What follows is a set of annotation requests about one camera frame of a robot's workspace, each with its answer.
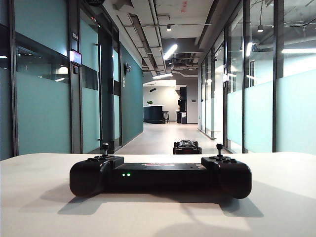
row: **bar stool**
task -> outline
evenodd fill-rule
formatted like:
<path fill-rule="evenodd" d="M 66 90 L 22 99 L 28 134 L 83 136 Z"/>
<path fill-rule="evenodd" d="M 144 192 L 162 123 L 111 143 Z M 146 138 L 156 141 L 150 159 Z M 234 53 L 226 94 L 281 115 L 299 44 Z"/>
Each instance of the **bar stool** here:
<path fill-rule="evenodd" d="M 170 123 L 170 119 L 169 119 L 169 111 L 162 111 L 162 119 L 163 119 L 163 123 Z"/>

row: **game controller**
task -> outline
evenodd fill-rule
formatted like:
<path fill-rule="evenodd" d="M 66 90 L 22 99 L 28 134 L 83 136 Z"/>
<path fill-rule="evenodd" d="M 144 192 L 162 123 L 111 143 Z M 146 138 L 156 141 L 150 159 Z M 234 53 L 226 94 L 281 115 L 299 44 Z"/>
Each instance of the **game controller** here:
<path fill-rule="evenodd" d="M 174 155 L 202 154 L 202 148 L 198 146 L 198 142 L 182 140 L 173 143 Z"/>
<path fill-rule="evenodd" d="M 79 197 L 90 197 L 111 189 L 219 187 L 234 198 L 251 192 L 251 171 L 235 159 L 221 154 L 203 157 L 201 163 L 124 163 L 124 157 L 103 155 L 80 161 L 70 170 L 70 189 Z"/>

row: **concrete floor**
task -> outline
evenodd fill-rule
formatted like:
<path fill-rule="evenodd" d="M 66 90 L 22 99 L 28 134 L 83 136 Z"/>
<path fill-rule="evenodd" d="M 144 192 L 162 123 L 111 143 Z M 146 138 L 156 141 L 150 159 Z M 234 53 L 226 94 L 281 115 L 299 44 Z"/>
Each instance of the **concrete floor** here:
<path fill-rule="evenodd" d="M 172 154 L 173 143 L 181 140 L 198 141 L 203 154 L 217 154 L 216 144 L 222 142 L 209 139 L 198 130 L 197 124 L 144 123 L 144 132 L 115 154 Z"/>

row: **corridor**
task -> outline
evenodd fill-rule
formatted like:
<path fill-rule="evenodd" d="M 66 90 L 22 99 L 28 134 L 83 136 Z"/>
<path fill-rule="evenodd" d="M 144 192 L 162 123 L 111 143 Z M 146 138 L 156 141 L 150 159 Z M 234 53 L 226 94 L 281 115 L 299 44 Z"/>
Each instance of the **corridor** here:
<path fill-rule="evenodd" d="M 217 154 L 216 144 L 221 142 L 202 134 L 197 124 L 144 123 L 144 132 L 115 154 L 172 154 L 173 143 L 181 140 L 198 141 L 203 154 Z"/>

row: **joystick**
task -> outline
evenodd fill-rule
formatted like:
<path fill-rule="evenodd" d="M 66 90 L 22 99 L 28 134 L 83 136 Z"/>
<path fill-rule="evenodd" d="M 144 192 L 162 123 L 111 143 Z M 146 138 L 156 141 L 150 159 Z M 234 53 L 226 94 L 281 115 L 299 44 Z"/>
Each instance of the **joystick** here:
<path fill-rule="evenodd" d="M 108 150 L 109 150 L 109 143 L 102 143 L 102 150 L 103 154 L 102 157 L 107 157 L 108 156 Z"/>
<path fill-rule="evenodd" d="M 222 144 L 217 144 L 216 145 L 216 148 L 217 148 L 217 150 L 218 150 L 218 155 L 217 155 L 217 157 L 219 157 L 219 158 L 222 158 L 223 157 L 223 155 L 221 154 L 221 150 L 223 149 L 223 145 Z"/>

